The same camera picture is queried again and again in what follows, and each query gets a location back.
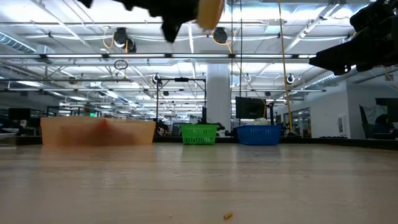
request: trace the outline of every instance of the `white pillar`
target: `white pillar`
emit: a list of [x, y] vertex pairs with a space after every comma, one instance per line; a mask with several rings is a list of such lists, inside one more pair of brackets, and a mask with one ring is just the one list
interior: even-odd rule
[[207, 122], [231, 131], [231, 86], [228, 64], [207, 65]]

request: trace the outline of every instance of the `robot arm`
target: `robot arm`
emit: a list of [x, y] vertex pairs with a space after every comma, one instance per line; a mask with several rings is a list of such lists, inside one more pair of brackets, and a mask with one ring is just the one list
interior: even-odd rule
[[[93, 0], [78, 0], [90, 8]], [[185, 22], [197, 18], [199, 0], [113, 0], [123, 3], [131, 11], [141, 7], [149, 11], [150, 16], [163, 18], [162, 30], [167, 42], [173, 43]]]
[[398, 0], [377, 0], [351, 19], [356, 34], [351, 41], [322, 50], [310, 65], [343, 75], [356, 65], [359, 72], [398, 63]]

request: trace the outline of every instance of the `wooden table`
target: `wooden table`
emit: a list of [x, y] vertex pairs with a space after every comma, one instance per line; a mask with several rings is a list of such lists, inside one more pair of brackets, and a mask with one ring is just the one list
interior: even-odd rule
[[0, 149], [2, 224], [396, 224], [397, 211], [395, 151], [303, 144]]

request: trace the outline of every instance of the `ceiling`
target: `ceiling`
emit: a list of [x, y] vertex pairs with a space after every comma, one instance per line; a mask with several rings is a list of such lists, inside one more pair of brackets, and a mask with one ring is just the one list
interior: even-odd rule
[[[14, 39], [39, 50], [46, 46], [55, 54], [124, 54], [123, 49], [112, 45], [112, 33], [117, 27], [126, 27], [129, 37], [137, 46], [136, 54], [281, 54], [281, 38], [279, 38], [279, 10], [277, 1], [243, 1], [242, 13], [239, 1], [234, 6], [228, 4], [221, 17], [219, 27], [224, 27], [230, 42], [227, 45], [217, 44], [209, 31], [202, 30], [194, 22], [186, 23], [180, 29], [174, 44], [164, 41], [160, 30], [162, 19], [152, 18], [144, 9], [134, 8], [126, 11], [123, 5], [109, 0], [95, 0], [91, 9], [76, 0], [43, 0], [39, 7], [36, 0], [14, 0], [2, 2], [0, 7], [0, 33], [7, 33]], [[283, 33], [287, 54], [313, 55], [320, 50], [327, 49], [345, 41], [354, 30], [349, 24], [349, 18], [355, 12], [367, 5], [367, 1], [347, 1], [349, 4], [328, 5], [328, 1], [284, 1], [282, 4], [282, 18], [284, 20]], [[0, 45], [1, 54], [20, 54], [20, 52]], [[67, 82], [46, 83], [47, 87], [59, 88], [87, 88], [93, 86], [104, 89], [151, 89], [153, 76], [160, 78], [206, 78], [208, 63], [228, 64], [233, 75], [239, 75], [240, 60], [218, 60], [206, 58], [129, 58], [126, 70], [115, 70], [113, 64], [117, 59], [109, 60], [74, 58], [55, 58], [52, 64], [32, 59], [3, 59], [2, 67], [8, 71], [2, 76], [8, 78], [46, 78], [53, 79], [75, 77], [77, 79], [107, 79], [106, 82], [79, 82], [71, 85]], [[281, 59], [243, 60], [242, 72], [245, 74], [241, 84], [243, 89], [281, 89], [284, 85], [284, 69]], [[292, 74], [296, 80], [294, 85], [301, 86], [310, 83], [327, 72], [324, 69], [308, 64], [308, 59], [287, 60], [286, 72]], [[129, 82], [109, 82], [112, 78], [126, 77]], [[203, 92], [196, 83], [170, 82], [166, 88], [186, 88], [184, 92], [170, 92], [163, 98], [194, 99], [203, 98]], [[139, 91], [115, 91], [118, 95], [101, 96], [97, 91], [84, 93], [63, 92], [64, 96], [79, 96], [85, 101], [69, 98], [71, 103], [97, 101], [106, 103], [128, 103], [119, 109], [134, 109], [136, 115], [147, 114], [153, 103], [154, 93]], [[264, 96], [264, 92], [250, 91], [248, 96]], [[273, 93], [270, 99], [280, 99], [280, 93]], [[173, 104], [163, 107], [166, 111], [178, 114]], [[198, 112], [200, 104], [188, 102], [182, 107], [191, 107], [193, 114]]]

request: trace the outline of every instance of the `small crumb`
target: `small crumb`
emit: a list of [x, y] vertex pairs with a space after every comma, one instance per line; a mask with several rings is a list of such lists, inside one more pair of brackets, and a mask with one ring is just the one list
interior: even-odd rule
[[233, 215], [234, 214], [232, 212], [229, 212], [228, 214], [224, 215], [224, 220], [229, 220]]

